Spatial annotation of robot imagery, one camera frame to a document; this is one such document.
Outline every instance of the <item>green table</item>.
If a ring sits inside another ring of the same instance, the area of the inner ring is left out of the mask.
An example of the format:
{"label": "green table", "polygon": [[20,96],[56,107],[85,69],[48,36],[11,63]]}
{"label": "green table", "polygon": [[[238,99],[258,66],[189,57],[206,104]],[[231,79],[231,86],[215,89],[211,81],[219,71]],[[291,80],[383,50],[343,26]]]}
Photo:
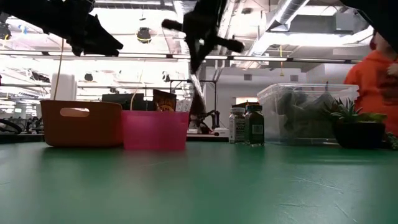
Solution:
{"label": "green table", "polygon": [[398,152],[0,146],[1,224],[398,223]]}

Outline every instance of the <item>ceiling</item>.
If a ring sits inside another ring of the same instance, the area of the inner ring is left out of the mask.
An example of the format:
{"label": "ceiling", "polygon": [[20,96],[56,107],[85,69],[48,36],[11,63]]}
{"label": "ceiling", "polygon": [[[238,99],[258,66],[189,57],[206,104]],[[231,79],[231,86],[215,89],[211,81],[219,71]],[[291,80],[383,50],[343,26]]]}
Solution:
{"label": "ceiling", "polygon": [[[249,53],[256,40],[265,34],[265,24],[270,12],[277,9],[278,0],[242,0],[230,1],[224,13],[224,18],[220,27],[219,35],[225,38],[235,38],[244,42],[245,52]],[[128,0],[97,0],[96,7],[91,12],[97,14],[101,25],[116,39],[118,39],[124,48],[121,52],[127,53],[153,53],[153,54],[187,54],[188,49],[183,41],[183,35],[178,32],[163,29],[161,22],[164,19],[182,21],[183,14],[192,10],[195,1],[186,0],[153,0],[153,1],[128,1]],[[306,29],[313,26],[311,23],[304,23],[309,16],[317,18],[331,17],[337,11],[352,13],[350,9],[345,8],[336,0],[311,0],[298,12],[300,19],[294,19],[292,27],[296,24]],[[10,17],[7,20],[12,31],[10,40],[0,40],[2,50],[33,50],[33,51],[61,51],[62,39],[50,34],[44,34],[43,31],[28,24],[18,18]],[[137,40],[136,34],[140,27],[148,27],[151,30],[152,42],[142,44]],[[347,46],[329,46],[314,47],[307,45],[297,45],[289,41],[282,44],[271,43],[265,50],[264,55],[275,57],[312,57],[312,58],[363,58],[368,52],[367,42],[369,38],[357,42],[355,45]],[[64,52],[70,52],[71,47],[68,44],[64,46]],[[212,55],[232,54],[225,48],[218,47]],[[3,83],[29,84],[42,83],[31,80],[29,74],[31,71],[37,72],[43,76],[52,78],[53,73],[57,73],[59,60],[57,58],[43,57],[8,57],[1,56],[2,65],[0,74],[3,77]],[[305,73],[314,68],[316,63],[257,63],[257,62],[236,62],[227,63],[229,72],[223,73],[227,76],[233,72],[233,67],[242,71],[247,69],[293,69],[295,73]],[[206,66],[214,67],[212,62],[206,62]],[[104,86],[154,86],[168,87],[170,84],[163,81],[164,72],[170,75],[171,79],[188,78],[188,62],[186,60],[103,60],[102,58],[93,58],[92,60],[82,60],[75,57],[68,58],[62,62],[63,73],[73,73],[80,81],[79,85],[104,85]],[[91,73],[94,83],[85,81],[84,76]],[[220,81],[231,82],[234,79],[223,77]],[[19,92],[18,88],[1,88],[1,92]],[[31,94],[46,96],[49,88],[29,88],[21,91]],[[97,99],[102,93],[108,93],[108,89],[80,89],[78,95],[80,99]]]}

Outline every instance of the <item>plastic container lid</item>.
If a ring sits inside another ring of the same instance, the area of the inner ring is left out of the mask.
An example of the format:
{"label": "plastic container lid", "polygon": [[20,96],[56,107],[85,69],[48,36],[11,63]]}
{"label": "plastic container lid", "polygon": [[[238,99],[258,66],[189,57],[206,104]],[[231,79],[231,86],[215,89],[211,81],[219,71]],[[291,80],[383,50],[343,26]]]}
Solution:
{"label": "plastic container lid", "polygon": [[245,113],[246,110],[244,108],[231,108],[231,113]]}
{"label": "plastic container lid", "polygon": [[262,106],[261,105],[247,105],[246,109],[248,111],[259,111],[259,110],[262,110]]}

